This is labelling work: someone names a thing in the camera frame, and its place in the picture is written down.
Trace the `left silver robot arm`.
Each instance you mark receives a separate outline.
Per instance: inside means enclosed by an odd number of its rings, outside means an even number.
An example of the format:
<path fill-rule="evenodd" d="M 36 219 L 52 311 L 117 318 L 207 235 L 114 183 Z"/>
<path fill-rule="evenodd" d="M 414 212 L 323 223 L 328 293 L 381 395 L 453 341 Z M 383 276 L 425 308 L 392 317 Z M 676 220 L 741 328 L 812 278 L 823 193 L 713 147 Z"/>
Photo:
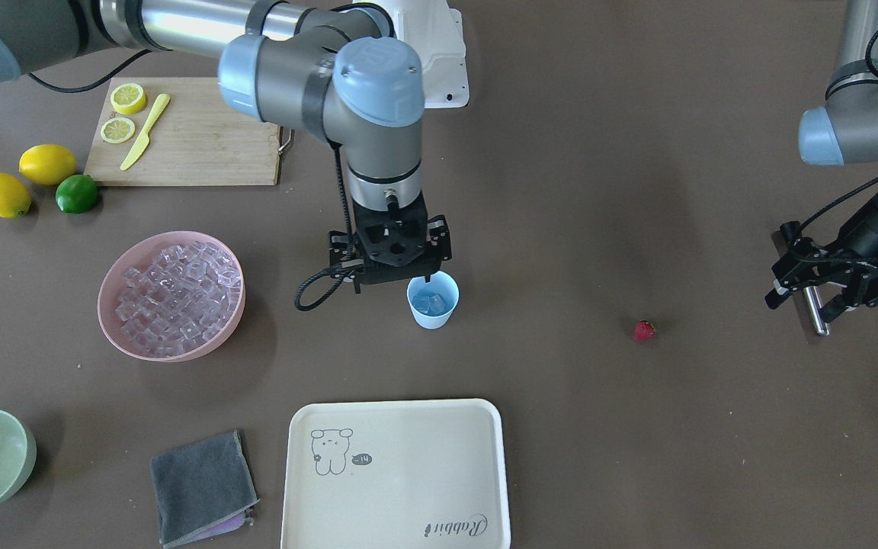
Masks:
<path fill-rule="evenodd" d="M 844 18 L 838 63 L 825 90 L 825 103 L 802 115 L 799 153 L 809 165 L 878 161 L 878 1 L 850 1 Z M 878 306 L 878 192 L 851 215 L 832 242 L 805 236 L 807 221 L 780 227 L 785 253 L 771 267 L 774 287 L 765 296 L 777 309 L 794 294 L 822 285 L 839 288 L 815 306 L 830 323 L 848 310 Z"/>

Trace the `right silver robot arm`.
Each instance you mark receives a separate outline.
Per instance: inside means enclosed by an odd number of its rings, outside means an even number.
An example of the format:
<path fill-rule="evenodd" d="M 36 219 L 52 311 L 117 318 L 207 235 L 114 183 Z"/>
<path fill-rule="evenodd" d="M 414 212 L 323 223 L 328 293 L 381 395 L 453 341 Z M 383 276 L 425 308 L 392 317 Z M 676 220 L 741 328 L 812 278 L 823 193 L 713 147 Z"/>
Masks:
<path fill-rule="evenodd" d="M 421 189 L 424 66 L 384 7 L 290 1 L 0 1 L 0 82 L 124 47 L 217 59 L 235 111 L 324 140 L 349 187 L 345 244 L 322 275 L 430 281 L 452 257 Z"/>

